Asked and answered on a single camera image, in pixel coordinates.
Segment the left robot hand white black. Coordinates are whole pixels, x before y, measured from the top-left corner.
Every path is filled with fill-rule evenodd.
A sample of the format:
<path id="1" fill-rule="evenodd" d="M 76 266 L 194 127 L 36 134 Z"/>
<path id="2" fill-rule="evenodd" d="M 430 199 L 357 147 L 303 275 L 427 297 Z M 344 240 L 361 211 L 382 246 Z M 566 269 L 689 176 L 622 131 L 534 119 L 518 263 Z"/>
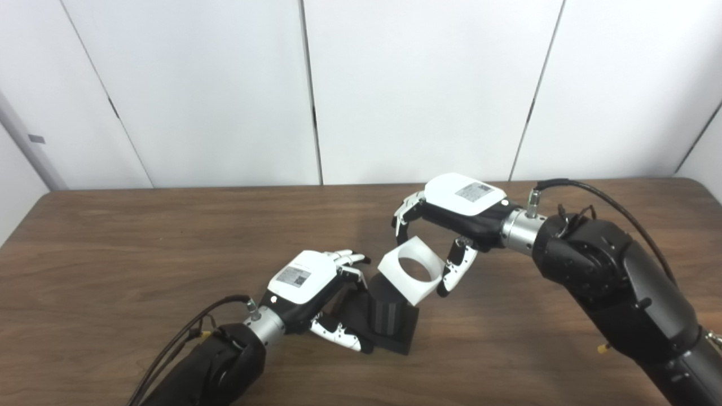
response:
<path id="1" fill-rule="evenodd" d="M 353 283 L 361 292 L 368 290 L 366 278 L 356 266 L 371 262 L 350 249 L 302 251 L 269 280 L 259 317 L 251 328 L 263 343 L 310 331 L 341 347 L 372 353 L 369 339 L 323 311 L 346 284 Z"/>

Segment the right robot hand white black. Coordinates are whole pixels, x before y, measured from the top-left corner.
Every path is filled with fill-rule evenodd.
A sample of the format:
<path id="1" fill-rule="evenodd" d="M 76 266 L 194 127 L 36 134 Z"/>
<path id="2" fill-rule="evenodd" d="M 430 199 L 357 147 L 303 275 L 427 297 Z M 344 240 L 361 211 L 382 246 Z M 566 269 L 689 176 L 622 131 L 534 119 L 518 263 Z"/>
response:
<path id="1" fill-rule="evenodd" d="M 408 241 L 408 226 L 418 219 L 457 233 L 437 285 L 438 295 L 447 297 L 479 253 L 503 248 L 503 223 L 515 209 L 502 189 L 466 175 L 446 173 L 407 196 L 391 225 L 398 245 Z"/>

